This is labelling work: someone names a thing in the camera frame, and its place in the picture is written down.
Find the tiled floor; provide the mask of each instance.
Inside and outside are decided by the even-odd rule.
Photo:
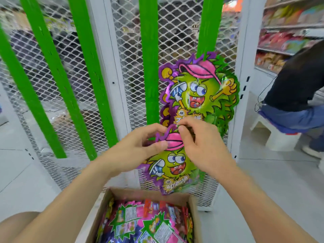
[[[267,194],[319,242],[324,242],[324,175],[318,159],[299,150],[309,140],[301,139],[293,152],[265,148],[266,130],[249,131],[254,113],[245,121],[238,165],[248,172]],[[58,194],[52,189],[24,150],[10,124],[0,127],[0,221],[22,211],[41,211]],[[200,212],[204,242],[253,243],[252,234],[239,209],[220,187],[215,211]],[[95,208],[89,221],[94,217]],[[88,224],[77,242],[85,241]]]

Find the green vertical stripe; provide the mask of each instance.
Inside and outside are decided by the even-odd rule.
[[[95,40],[91,29],[89,14],[85,0],[69,0],[70,9],[82,47],[84,60],[96,96],[102,125],[106,133],[109,147],[114,146],[118,140],[109,107],[107,91],[102,77]]]
[[[224,0],[204,0],[199,30],[197,57],[207,52],[214,51],[218,36],[219,24],[222,18]]]
[[[66,158],[66,154],[61,146],[58,136],[55,133],[53,126],[48,120],[43,106],[35,93],[29,78],[22,65],[19,63],[15,53],[11,49],[10,43],[6,38],[6,34],[0,25],[0,55],[6,63],[12,78],[14,79],[17,88],[22,97],[25,99],[27,106],[33,114],[41,131],[43,132],[48,144],[53,150],[57,158]]]
[[[147,124],[159,122],[157,0],[139,0]]]
[[[53,43],[51,34],[46,27],[39,4],[36,0],[20,0],[20,2],[27,14],[27,18],[31,28],[33,29],[35,38],[38,41],[51,73],[56,81],[75,128],[79,133],[84,149],[89,159],[94,160],[97,157],[95,147],[91,142],[86,124],[84,123],[79,106],[73,94],[73,90],[61,63],[61,59]]]

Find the person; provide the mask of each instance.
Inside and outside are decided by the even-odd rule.
[[[216,126],[193,117],[180,121],[179,132],[188,157],[228,192],[244,216],[257,243],[317,242],[271,200],[232,158]],[[187,127],[192,127],[195,141]],[[145,146],[148,138],[167,128],[140,127],[92,161],[43,212],[14,215],[0,224],[2,242],[74,243],[106,182],[130,171],[143,160],[165,150],[167,141]]]
[[[261,110],[273,122],[296,130],[324,126],[324,105],[310,106],[316,91],[324,87],[324,40],[291,57],[267,93]],[[302,150],[322,158],[324,132]]]

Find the black shirt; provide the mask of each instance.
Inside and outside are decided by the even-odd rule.
[[[316,59],[308,58],[300,67],[287,62],[275,79],[264,103],[287,112],[306,110],[310,108],[307,101],[312,100],[315,92],[322,87],[324,52]]]

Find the white shoe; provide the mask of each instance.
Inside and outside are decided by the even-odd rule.
[[[314,149],[311,149],[309,146],[303,146],[302,147],[302,150],[307,153],[308,155],[311,155],[313,157],[316,157],[316,158],[323,158],[323,152],[318,152],[318,151],[315,151]]]

